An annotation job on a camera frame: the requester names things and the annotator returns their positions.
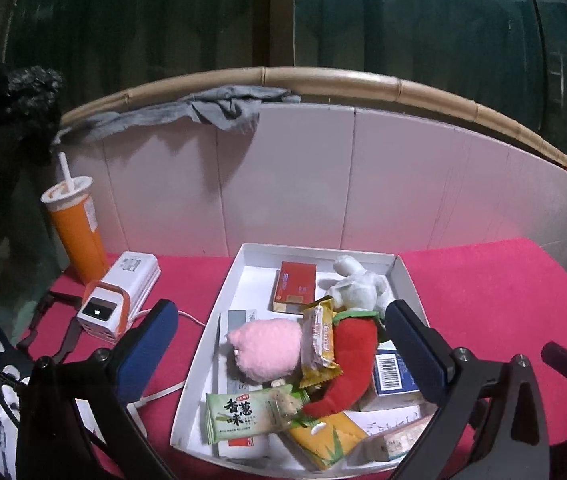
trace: small red carton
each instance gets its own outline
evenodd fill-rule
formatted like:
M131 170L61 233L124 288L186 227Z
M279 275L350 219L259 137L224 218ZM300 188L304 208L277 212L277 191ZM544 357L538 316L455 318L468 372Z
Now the small red carton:
M282 262L273 298L273 310L287 314L302 314L303 304L315 301L317 266Z

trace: pink tablecloth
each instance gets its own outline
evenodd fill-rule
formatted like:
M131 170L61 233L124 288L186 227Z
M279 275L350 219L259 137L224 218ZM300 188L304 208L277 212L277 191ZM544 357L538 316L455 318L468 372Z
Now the pink tablecloth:
M541 362L542 346L554 340L567 347L567 274L544 251L528 240L402 254L432 327L454 348L466 346L482 359L529 357L539 381L550 442L567 438L567 380ZM206 321L230 267L231 258L161 257L161 277L145 308L158 299L175 302L180 310ZM80 294L81 285L62 276L54 290ZM40 325L33 356L53 354L74 311L55 305ZM185 317L146 394L185 379L199 341L201 327ZM104 344L82 334L68 361L83 360ZM220 468L170 447L170 430L179 393L144 406L140 414L148 439L182 478L216 477ZM467 432L457 460L470 449ZM250 475L227 470L225 478ZM372 475L381 479L387 475Z

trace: pink plush toy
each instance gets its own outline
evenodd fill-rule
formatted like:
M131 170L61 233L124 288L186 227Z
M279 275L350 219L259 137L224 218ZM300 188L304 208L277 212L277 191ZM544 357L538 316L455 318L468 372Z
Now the pink plush toy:
M257 319L228 333L246 377L265 383L290 375L299 364L301 326L290 319Z

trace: gray cloth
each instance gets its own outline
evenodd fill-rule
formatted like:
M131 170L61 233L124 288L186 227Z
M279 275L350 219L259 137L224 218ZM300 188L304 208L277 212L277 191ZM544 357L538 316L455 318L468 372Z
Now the gray cloth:
M105 139L130 126L154 126L190 117L195 123L214 124L224 131L252 134L262 103L298 103L301 98L284 88L221 86L181 99L130 112L102 112L57 133L53 144L85 144Z

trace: yellow snack package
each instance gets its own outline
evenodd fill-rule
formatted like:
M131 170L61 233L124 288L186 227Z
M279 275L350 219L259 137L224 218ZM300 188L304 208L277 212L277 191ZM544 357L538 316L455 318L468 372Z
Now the yellow snack package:
M347 456L367 434L343 412L308 424L295 425L288 435L319 469L325 470Z
M343 373L335 362L331 300L303 312L301 324L301 388L333 379Z

